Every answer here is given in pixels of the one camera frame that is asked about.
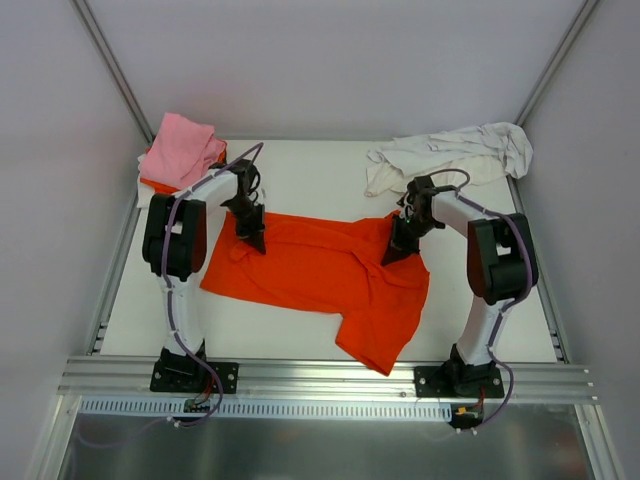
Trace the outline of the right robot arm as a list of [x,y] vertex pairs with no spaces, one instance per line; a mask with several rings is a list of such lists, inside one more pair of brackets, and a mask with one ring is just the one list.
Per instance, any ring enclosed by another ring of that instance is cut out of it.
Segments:
[[465,328],[439,367],[414,370],[418,396],[503,397],[503,365],[495,346],[512,308],[536,285],[539,270],[529,222],[521,213],[489,210],[460,187],[437,186],[430,175],[411,180],[398,202],[382,265],[419,254],[420,241],[450,227],[467,241],[466,273],[473,300]]

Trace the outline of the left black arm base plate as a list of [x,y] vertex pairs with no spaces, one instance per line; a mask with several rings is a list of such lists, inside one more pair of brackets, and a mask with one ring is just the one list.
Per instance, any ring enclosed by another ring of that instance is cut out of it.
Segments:
[[[234,362],[208,362],[222,385],[224,394],[235,394],[239,365]],[[219,388],[213,375],[200,363],[188,356],[158,359],[153,367],[149,389],[161,393],[201,394],[210,387],[212,393]]]

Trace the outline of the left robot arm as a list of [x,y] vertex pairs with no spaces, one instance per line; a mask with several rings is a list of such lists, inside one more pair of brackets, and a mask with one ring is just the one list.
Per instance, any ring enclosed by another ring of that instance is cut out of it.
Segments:
[[207,382],[205,339],[195,312],[195,275],[207,257],[210,211],[226,209],[235,219],[235,236],[260,254],[266,252],[261,176],[254,163],[240,159],[213,168],[174,194],[152,197],[142,244],[143,260],[158,279],[169,327],[160,375],[172,374],[186,391]]

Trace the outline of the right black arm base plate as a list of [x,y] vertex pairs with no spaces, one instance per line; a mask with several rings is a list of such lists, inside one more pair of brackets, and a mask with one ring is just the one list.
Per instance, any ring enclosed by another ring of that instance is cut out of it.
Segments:
[[449,361],[439,366],[418,366],[413,370],[418,398],[479,398],[501,399],[505,395],[501,373],[489,364],[472,366]]

